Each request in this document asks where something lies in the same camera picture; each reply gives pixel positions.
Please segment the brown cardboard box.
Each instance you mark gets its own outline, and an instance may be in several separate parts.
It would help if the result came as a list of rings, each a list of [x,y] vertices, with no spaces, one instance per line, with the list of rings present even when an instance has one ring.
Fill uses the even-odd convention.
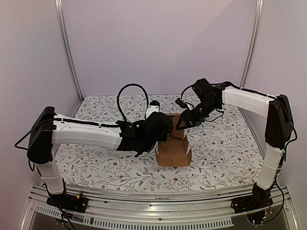
[[[189,146],[185,130],[177,130],[177,122],[180,114],[167,114],[173,121],[173,129],[167,135],[166,141],[158,142],[155,156],[159,166],[163,167],[187,167],[190,166],[192,150]]]

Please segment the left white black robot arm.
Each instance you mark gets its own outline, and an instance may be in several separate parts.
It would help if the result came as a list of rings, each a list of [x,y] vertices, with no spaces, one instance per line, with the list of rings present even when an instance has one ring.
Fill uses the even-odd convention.
[[[39,115],[31,129],[21,137],[14,147],[25,150],[30,162],[37,166],[49,196],[61,208],[71,204],[54,160],[61,144],[102,146],[117,151],[132,151],[138,157],[150,152],[159,141],[166,141],[173,129],[173,121],[155,106],[147,109],[145,118],[136,122],[119,120],[101,123],[80,120],[55,113],[48,106]]]

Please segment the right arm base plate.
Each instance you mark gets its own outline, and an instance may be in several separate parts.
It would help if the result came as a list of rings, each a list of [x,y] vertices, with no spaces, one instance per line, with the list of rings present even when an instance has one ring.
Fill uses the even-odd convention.
[[[231,201],[230,207],[237,213],[249,212],[259,208],[271,206],[273,200],[270,196],[264,200],[256,200],[253,195],[236,197]]]

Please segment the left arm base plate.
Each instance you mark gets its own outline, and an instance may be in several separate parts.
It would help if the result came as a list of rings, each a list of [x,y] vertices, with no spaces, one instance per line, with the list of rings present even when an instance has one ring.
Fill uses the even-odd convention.
[[[78,197],[77,195],[69,195],[66,193],[49,195],[47,199],[48,205],[79,213],[86,212],[88,202],[89,199],[84,196]]]

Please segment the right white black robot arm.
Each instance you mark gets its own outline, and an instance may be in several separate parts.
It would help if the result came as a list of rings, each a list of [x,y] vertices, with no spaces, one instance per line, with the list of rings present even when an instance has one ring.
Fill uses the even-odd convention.
[[[192,106],[178,97],[175,102],[183,112],[176,125],[177,130],[200,126],[214,110],[221,111],[223,105],[235,106],[266,119],[266,152],[258,180],[253,186],[248,199],[252,209],[263,205],[272,186],[276,184],[277,174],[286,160],[287,147],[296,136],[292,111],[286,95],[273,96],[258,91],[240,88],[229,81],[209,83],[205,78],[190,85],[199,99],[199,104]]]

